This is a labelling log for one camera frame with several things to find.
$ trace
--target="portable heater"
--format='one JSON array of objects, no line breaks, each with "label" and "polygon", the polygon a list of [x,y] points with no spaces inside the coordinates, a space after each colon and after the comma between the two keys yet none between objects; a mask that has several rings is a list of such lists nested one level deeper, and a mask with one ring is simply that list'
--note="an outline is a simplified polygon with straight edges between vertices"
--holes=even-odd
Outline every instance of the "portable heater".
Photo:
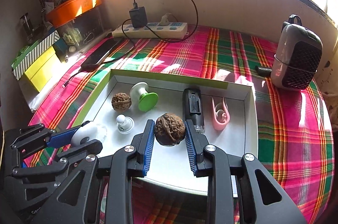
[{"label": "portable heater", "polygon": [[283,23],[271,72],[272,83],[288,90],[306,89],[317,72],[322,50],[320,38],[302,26],[299,16],[291,15]]}]

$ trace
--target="robotic arm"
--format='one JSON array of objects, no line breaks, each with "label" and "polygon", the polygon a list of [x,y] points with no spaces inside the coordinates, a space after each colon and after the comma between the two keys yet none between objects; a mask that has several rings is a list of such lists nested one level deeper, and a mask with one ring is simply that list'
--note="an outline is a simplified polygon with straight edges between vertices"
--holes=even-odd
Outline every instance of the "robotic arm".
[{"label": "robotic arm", "polygon": [[[131,180],[147,175],[154,125],[148,120],[144,132],[114,155],[98,158],[102,143],[92,140],[61,152],[51,165],[34,168],[23,168],[21,162],[45,147],[64,146],[80,126],[56,133],[38,124],[7,132],[4,195],[25,223],[99,223],[102,177],[109,176],[105,223],[133,224]],[[207,224],[234,223],[231,175],[236,177],[241,224],[306,223],[256,157],[228,155],[197,133],[191,120],[185,127],[191,170],[197,178],[209,177]]]}]

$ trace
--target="pink clip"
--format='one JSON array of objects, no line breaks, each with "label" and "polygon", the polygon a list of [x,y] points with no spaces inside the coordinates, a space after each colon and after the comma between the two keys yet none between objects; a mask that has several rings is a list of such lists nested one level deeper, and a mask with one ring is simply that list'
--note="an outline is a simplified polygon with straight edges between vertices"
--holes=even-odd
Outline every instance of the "pink clip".
[{"label": "pink clip", "polygon": [[213,119],[212,125],[216,131],[222,131],[230,121],[230,115],[225,98],[215,106],[214,98],[211,97]]}]

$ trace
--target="black grille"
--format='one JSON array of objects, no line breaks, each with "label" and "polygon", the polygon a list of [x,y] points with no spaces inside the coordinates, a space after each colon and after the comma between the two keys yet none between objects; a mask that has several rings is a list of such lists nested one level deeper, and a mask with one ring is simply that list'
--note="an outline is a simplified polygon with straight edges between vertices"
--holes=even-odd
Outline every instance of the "black grille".
[{"label": "black grille", "polygon": [[293,49],[289,66],[308,72],[316,72],[321,57],[322,51],[320,49],[301,41]]},{"label": "black grille", "polygon": [[282,80],[286,88],[303,90],[310,84],[314,73],[288,67]]}]

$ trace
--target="blue gripper pad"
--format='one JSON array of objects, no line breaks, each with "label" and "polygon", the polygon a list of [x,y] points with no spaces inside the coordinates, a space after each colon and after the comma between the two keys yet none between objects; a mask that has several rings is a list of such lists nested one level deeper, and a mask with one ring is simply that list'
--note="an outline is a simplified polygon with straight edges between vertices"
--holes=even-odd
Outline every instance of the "blue gripper pad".
[{"label": "blue gripper pad", "polygon": [[191,132],[188,126],[188,123],[185,121],[185,145],[187,146],[187,152],[190,162],[191,171],[196,175],[197,171],[197,156],[196,156],[196,149],[192,142]]},{"label": "blue gripper pad", "polygon": [[73,135],[78,129],[79,127],[75,127],[73,130],[65,131],[62,134],[56,134],[55,136],[52,135],[49,142],[47,143],[47,147],[58,149],[60,147],[70,144]]},{"label": "blue gripper pad", "polygon": [[153,121],[148,134],[147,145],[143,156],[143,168],[142,173],[144,176],[147,175],[150,167],[151,154],[153,153],[155,134],[154,134],[155,122]]}]

